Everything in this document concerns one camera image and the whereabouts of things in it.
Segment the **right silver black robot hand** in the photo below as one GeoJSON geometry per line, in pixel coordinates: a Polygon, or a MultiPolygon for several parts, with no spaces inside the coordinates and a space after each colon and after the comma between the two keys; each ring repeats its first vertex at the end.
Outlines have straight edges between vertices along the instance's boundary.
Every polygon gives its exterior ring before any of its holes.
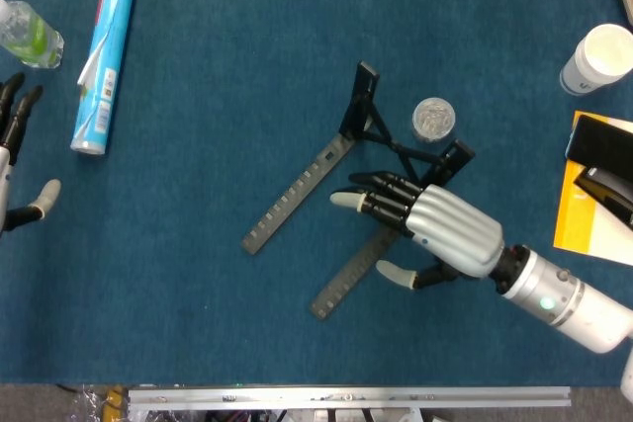
{"type": "Polygon", "coordinates": [[[372,216],[436,259],[422,272],[379,260],[376,267],[388,280],[420,290],[493,271],[504,248],[498,221],[439,186],[421,187],[392,172],[354,173],[349,180],[351,187],[330,195],[334,205],[372,216]]]}

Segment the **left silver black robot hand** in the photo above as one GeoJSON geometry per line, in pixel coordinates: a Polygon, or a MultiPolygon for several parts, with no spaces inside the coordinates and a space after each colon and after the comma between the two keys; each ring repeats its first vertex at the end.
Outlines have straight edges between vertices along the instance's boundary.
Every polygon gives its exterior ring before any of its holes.
{"type": "Polygon", "coordinates": [[[36,86],[12,110],[16,94],[25,81],[25,74],[17,72],[1,83],[1,233],[43,220],[49,214],[61,191],[61,181],[47,181],[39,195],[29,204],[9,210],[9,195],[13,169],[18,156],[33,106],[44,88],[36,86]]]}

